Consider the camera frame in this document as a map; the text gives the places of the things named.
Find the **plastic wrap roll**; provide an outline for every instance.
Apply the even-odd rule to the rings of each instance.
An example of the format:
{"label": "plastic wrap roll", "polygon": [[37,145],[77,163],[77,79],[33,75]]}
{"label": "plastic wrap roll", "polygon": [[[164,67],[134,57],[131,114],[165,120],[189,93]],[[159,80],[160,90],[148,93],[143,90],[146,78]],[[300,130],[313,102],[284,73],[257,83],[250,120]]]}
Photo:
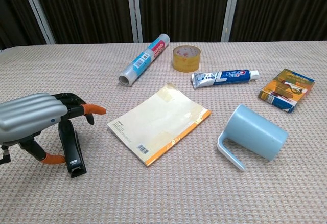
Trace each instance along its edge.
{"label": "plastic wrap roll", "polygon": [[119,82],[124,86],[131,86],[148,68],[151,62],[167,47],[169,42],[169,36],[161,34],[120,73]]}

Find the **packing tape roll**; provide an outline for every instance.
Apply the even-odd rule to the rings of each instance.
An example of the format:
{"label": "packing tape roll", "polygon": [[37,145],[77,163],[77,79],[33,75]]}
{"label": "packing tape roll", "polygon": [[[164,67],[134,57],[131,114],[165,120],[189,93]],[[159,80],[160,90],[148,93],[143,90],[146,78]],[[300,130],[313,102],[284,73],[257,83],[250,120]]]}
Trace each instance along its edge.
{"label": "packing tape roll", "polygon": [[173,67],[179,72],[199,69],[201,50],[192,45],[181,45],[173,50]]}

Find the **toothpaste cap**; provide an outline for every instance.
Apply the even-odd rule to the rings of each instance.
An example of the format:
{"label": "toothpaste cap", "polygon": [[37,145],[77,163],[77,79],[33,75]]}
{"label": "toothpaste cap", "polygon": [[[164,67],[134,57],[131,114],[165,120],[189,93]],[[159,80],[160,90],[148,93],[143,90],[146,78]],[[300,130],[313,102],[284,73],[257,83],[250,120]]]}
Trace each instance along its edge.
{"label": "toothpaste cap", "polygon": [[251,78],[250,80],[257,80],[259,78],[259,72],[258,71],[250,71]]}

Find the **barcode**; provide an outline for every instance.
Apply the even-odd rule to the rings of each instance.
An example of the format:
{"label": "barcode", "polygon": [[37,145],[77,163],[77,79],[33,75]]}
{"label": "barcode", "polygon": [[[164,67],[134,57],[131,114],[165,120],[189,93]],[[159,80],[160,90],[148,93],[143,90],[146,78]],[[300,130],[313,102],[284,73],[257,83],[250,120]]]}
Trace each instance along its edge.
{"label": "barcode", "polygon": [[138,149],[143,153],[143,154],[147,154],[149,152],[149,150],[147,148],[145,148],[143,145],[139,145]]}
{"label": "barcode", "polygon": [[268,95],[268,96],[266,97],[266,101],[267,101],[268,103],[272,104],[272,102],[274,101],[274,97],[271,96],[271,95]]}
{"label": "barcode", "polygon": [[137,62],[134,63],[134,66],[136,68],[139,68],[141,66],[141,64],[143,64],[144,60],[143,59],[139,59]]}

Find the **cup handle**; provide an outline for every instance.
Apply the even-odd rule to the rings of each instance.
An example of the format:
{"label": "cup handle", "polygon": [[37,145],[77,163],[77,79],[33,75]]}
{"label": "cup handle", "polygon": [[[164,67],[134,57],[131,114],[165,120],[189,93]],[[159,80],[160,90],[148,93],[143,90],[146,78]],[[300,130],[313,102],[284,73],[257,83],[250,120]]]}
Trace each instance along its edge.
{"label": "cup handle", "polygon": [[240,170],[245,171],[245,166],[244,164],[238,160],[230,151],[226,149],[226,147],[223,145],[223,140],[227,138],[226,133],[223,131],[219,137],[218,137],[218,142],[217,142],[217,147],[218,150],[228,158],[236,167],[238,167]]}

